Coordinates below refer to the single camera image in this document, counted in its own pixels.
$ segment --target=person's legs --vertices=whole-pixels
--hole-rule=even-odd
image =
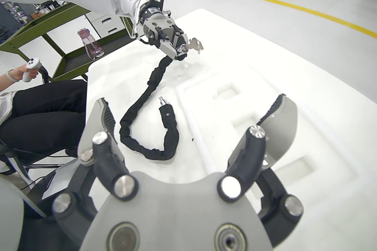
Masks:
[[[47,112],[84,113],[86,89],[84,80],[65,80],[20,90],[13,98],[10,119]]]
[[[43,155],[74,150],[85,127],[85,113],[48,112],[24,115],[0,126],[0,139],[9,147]],[[17,152],[22,163],[32,154]]]

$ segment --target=black cable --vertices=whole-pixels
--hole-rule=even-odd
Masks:
[[[127,110],[126,114],[120,120],[120,141],[128,146],[133,151],[139,152],[145,156],[147,159],[152,160],[168,160],[174,157],[175,151],[179,142],[179,133],[177,130],[177,122],[175,120],[175,114],[173,107],[170,104],[164,104],[160,107],[161,119],[163,121],[164,127],[167,132],[164,138],[164,150],[159,149],[146,149],[144,146],[140,145],[134,138],[131,137],[131,124],[136,119],[139,110],[142,108],[144,103],[149,99],[152,92],[154,92],[161,82],[166,68],[171,64],[173,59],[168,56],[162,58],[159,62],[158,67],[155,68],[149,78],[148,87],[140,98]]]
[[[27,185],[27,186],[21,188],[20,191],[23,191],[25,188],[29,187],[30,185],[33,185],[36,181],[38,181],[38,180],[40,180],[40,179],[42,179],[42,178],[44,178],[44,177],[45,177],[45,175],[44,175],[43,177],[39,177],[38,179],[35,179],[35,180],[34,180],[32,183],[30,183],[29,185]]]
[[[30,152],[30,151],[23,151],[23,150],[17,150],[17,149],[13,149],[13,150],[18,151],[18,152],[22,152],[22,153],[39,155],[39,156],[43,156],[43,157],[52,157],[52,158],[72,157],[72,156],[50,156],[50,155],[44,155],[44,154],[41,154],[41,153],[35,153],[35,152]]]

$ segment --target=key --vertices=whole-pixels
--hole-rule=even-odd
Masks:
[[[198,52],[198,54],[200,54],[200,51],[204,49],[202,42],[198,40],[196,37],[193,37],[190,40],[190,44],[188,44],[187,47],[189,49],[195,49]]]

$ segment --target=bottle cap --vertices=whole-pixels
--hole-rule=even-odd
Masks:
[[[90,31],[86,28],[80,29],[77,31],[77,34],[82,38],[85,39],[90,35]]]

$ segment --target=office chair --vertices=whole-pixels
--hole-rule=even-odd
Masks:
[[[42,81],[44,84],[49,83],[49,75],[45,67],[41,67],[39,69],[39,73],[42,75]],[[48,156],[44,156],[42,154],[33,154],[30,161],[27,164],[23,164],[17,156],[16,150],[12,149],[11,147],[7,146],[0,138],[0,155],[4,155],[8,163],[13,167],[11,170],[6,171],[5,175],[10,175],[15,172],[19,174],[19,176],[23,179],[23,181],[27,184],[33,184],[33,181],[30,179],[29,174],[27,173],[29,169],[40,169],[40,168],[50,168],[56,169],[62,166],[61,164],[34,164],[37,161],[42,160]]]

